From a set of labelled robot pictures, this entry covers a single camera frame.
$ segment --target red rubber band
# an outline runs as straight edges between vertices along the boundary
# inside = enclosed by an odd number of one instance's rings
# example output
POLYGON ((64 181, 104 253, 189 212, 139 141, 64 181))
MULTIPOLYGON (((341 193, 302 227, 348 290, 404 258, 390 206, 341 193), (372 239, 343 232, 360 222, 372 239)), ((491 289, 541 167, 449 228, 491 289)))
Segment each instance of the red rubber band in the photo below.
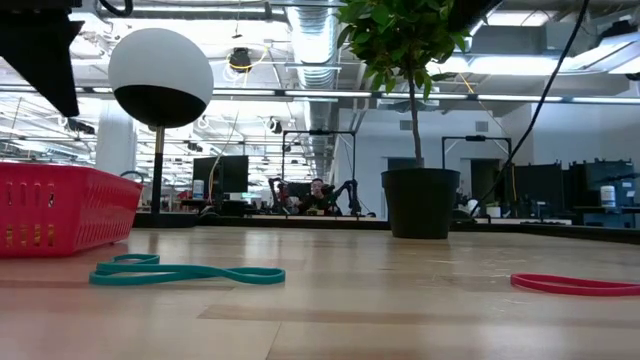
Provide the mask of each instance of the red rubber band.
POLYGON ((511 285, 552 294, 578 296, 637 296, 640 284, 576 279, 541 274, 513 274, 511 285))

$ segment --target rubber band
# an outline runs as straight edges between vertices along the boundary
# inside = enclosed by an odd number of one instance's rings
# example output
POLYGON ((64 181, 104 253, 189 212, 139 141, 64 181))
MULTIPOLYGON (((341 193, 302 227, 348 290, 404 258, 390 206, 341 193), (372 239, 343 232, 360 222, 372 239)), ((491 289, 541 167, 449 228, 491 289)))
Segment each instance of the rubber band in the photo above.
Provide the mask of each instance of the rubber band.
POLYGON ((637 296, 640 284, 577 279, 542 274, 513 274, 511 285, 552 294, 577 296, 637 296))
POLYGON ((221 269, 203 265, 159 265, 160 256, 126 254, 114 257, 111 262, 101 262, 96 271, 89 274, 89 283, 106 286, 149 285, 170 281, 224 277, 254 285, 279 284, 285 281, 285 271, 279 268, 238 267, 221 269), (160 273, 150 275, 126 275, 125 273, 160 273))

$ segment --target exposed ductwork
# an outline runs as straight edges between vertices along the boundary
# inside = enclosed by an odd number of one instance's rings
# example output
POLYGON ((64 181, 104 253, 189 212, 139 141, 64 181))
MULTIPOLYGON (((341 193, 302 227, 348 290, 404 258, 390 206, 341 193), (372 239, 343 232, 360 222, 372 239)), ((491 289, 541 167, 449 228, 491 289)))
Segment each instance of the exposed ductwork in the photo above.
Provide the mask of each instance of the exposed ductwork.
MULTIPOLYGON (((333 8, 291 7, 287 9, 293 28, 292 47, 296 62, 306 64, 334 63, 337 57, 337 19, 333 8)), ((303 89, 334 89, 335 69, 299 68, 298 78, 303 89)), ((305 104, 305 121, 309 130, 336 130, 338 109, 330 102, 305 104)), ((325 177, 331 167, 332 146, 335 139, 310 139, 315 170, 318 177, 325 177)))
MULTIPOLYGON (((182 20, 255 20, 287 22, 287 17, 282 9, 272 9, 268 2, 263 6, 216 6, 214 3, 177 5, 177 3, 162 4, 150 3, 150 5, 136 5, 129 16, 135 19, 182 19, 182 20)), ((113 17, 107 9, 98 6, 99 17, 113 17)))

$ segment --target black and white ball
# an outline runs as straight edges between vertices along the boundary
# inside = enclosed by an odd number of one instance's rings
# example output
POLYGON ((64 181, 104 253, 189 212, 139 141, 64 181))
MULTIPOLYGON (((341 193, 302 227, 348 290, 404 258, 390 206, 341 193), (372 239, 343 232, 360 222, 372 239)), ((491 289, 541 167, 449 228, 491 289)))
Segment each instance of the black and white ball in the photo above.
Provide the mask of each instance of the black and white ball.
POLYGON ((115 47, 109 82, 120 106, 150 126, 195 121, 213 93, 213 73, 202 50, 166 29, 137 30, 115 47))

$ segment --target person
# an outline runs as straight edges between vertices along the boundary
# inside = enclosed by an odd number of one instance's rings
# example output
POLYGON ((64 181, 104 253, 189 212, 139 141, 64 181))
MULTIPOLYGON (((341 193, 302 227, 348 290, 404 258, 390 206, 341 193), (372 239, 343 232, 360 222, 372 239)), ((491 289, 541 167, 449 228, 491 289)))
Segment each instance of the person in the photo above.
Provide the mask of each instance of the person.
POLYGON ((331 206, 329 196, 322 192, 324 186, 322 179, 318 178, 311 181, 311 193, 297 203, 298 214, 302 215, 310 210, 319 210, 324 212, 325 215, 341 215, 340 209, 337 206, 331 206))

